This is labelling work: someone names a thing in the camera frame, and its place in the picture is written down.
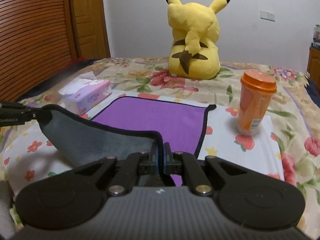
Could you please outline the purple and grey towel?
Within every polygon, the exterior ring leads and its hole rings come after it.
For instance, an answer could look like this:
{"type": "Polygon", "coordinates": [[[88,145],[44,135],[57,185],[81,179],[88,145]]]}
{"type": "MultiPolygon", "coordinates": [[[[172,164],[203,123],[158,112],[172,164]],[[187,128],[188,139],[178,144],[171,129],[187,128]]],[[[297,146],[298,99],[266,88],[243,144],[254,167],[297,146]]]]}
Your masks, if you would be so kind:
{"type": "Polygon", "coordinates": [[[119,160],[149,151],[156,143],[171,150],[199,156],[208,115],[216,105],[193,106],[162,100],[124,96],[99,110],[91,120],[58,105],[46,105],[36,118],[42,133],[74,166],[109,155],[119,160]]]}

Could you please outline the dark blue bedsheet edge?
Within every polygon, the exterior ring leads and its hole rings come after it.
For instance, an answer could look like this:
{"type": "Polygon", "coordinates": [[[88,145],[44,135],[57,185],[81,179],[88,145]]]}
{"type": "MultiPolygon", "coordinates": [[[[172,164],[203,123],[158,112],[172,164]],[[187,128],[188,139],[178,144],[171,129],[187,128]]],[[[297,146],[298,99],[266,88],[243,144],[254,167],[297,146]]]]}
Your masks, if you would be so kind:
{"type": "Polygon", "coordinates": [[[318,106],[320,107],[320,95],[318,92],[318,87],[317,85],[306,76],[307,83],[304,86],[306,92],[310,96],[311,100],[318,106]]]}

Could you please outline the white wall switch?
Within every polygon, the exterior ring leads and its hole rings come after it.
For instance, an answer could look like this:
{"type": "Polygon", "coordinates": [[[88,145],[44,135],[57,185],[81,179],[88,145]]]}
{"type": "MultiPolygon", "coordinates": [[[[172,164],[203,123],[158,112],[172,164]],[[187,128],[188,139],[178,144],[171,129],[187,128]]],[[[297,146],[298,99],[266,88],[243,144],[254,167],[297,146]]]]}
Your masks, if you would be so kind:
{"type": "Polygon", "coordinates": [[[267,12],[267,11],[260,11],[260,18],[262,20],[268,20],[268,21],[272,21],[275,22],[275,14],[271,13],[271,12],[267,12]]]}

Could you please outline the wooden door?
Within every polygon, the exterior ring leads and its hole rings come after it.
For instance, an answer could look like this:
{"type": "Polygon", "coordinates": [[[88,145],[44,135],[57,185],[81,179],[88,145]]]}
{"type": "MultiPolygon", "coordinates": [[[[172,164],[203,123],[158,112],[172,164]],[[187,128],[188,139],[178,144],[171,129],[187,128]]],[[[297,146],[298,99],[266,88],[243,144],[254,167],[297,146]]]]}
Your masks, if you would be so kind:
{"type": "Polygon", "coordinates": [[[103,0],[69,0],[78,57],[110,57],[103,0]]]}

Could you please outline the orange lidded cup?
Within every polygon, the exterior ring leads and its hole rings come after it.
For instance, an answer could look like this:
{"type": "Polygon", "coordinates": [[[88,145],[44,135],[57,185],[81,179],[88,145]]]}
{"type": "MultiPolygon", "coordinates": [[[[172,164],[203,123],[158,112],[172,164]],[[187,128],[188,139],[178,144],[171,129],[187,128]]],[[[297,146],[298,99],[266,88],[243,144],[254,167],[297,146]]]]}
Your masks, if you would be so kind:
{"type": "Polygon", "coordinates": [[[254,135],[277,91],[274,77],[256,69],[244,71],[241,79],[241,94],[237,130],[244,135],[254,135]]]}

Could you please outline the clutter on cabinet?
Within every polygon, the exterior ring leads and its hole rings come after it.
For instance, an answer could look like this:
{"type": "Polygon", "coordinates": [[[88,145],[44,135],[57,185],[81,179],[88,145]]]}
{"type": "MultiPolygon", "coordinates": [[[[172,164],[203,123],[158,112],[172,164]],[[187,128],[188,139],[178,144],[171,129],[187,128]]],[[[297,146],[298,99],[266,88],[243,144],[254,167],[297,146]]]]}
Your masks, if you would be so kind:
{"type": "Polygon", "coordinates": [[[311,47],[317,50],[320,50],[320,25],[319,24],[315,25],[314,27],[311,47]]]}

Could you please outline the white floral mat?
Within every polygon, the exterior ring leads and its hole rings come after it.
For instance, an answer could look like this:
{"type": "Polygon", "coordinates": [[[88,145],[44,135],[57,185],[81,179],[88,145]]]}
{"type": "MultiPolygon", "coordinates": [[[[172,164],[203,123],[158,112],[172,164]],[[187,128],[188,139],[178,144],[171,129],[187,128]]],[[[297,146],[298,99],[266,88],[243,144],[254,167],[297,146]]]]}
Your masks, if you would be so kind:
{"type": "MultiPolygon", "coordinates": [[[[177,102],[167,96],[115,90],[108,98],[86,113],[84,118],[91,120],[99,110],[102,110],[117,98],[124,96],[193,106],[210,105],[189,100],[177,102]]],[[[217,105],[213,113],[208,115],[206,134],[199,156],[196,158],[203,160],[206,156],[213,155],[262,174],[283,179],[280,150],[277,142],[272,138],[271,119],[269,117],[263,118],[258,133],[254,136],[245,136],[238,133],[235,123],[236,111],[217,105]]],[[[30,183],[75,167],[47,139],[39,124],[33,124],[25,132],[18,135],[12,144],[7,147],[3,154],[3,164],[14,193],[19,193],[30,183]]]]}

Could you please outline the wooden cabinet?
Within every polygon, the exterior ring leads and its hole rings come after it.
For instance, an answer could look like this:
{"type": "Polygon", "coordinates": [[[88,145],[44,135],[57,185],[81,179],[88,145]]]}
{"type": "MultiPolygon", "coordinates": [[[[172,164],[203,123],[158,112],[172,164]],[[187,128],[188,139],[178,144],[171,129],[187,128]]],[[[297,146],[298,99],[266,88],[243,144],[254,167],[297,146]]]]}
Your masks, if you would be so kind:
{"type": "Polygon", "coordinates": [[[319,87],[320,79],[320,51],[310,47],[307,72],[309,78],[319,87]]]}

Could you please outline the yellow Pikachu plush toy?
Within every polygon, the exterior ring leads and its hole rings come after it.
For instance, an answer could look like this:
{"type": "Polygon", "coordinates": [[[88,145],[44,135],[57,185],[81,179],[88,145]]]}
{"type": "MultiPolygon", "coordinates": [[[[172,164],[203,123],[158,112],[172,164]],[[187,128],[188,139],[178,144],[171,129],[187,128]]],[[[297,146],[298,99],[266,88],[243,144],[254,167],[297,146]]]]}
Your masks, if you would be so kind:
{"type": "Polygon", "coordinates": [[[230,0],[213,0],[209,6],[166,0],[168,24],[173,43],[169,56],[169,72],[174,77],[210,80],[220,71],[216,43],[220,36],[217,13],[230,0]]]}

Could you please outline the purple tissue box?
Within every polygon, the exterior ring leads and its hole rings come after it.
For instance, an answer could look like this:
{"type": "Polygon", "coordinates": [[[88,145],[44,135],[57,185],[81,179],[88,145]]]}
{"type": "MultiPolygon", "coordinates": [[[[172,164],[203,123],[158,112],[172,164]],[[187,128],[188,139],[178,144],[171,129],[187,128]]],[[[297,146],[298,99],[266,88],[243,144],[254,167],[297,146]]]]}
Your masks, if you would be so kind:
{"type": "Polygon", "coordinates": [[[61,88],[59,94],[68,111],[83,115],[112,94],[111,82],[86,72],[61,88]]]}

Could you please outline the floral bed quilt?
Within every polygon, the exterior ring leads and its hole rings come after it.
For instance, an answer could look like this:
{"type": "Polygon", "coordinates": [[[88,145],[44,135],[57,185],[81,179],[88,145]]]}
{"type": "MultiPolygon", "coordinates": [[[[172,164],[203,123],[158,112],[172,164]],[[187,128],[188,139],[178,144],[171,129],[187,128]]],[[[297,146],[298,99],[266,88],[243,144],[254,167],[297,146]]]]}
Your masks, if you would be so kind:
{"type": "Polygon", "coordinates": [[[171,77],[167,58],[109,58],[79,62],[21,96],[21,103],[44,106],[60,103],[59,89],[72,78],[92,71],[111,80],[126,92],[139,92],[190,99],[226,107],[236,107],[240,99],[240,76],[258,69],[277,82],[277,92],[267,110],[274,125],[273,137],[279,145],[284,178],[302,192],[306,210],[299,228],[312,238],[319,237],[319,96],[311,91],[311,80],[291,69],[262,64],[222,63],[217,77],[193,81],[171,77]]]}

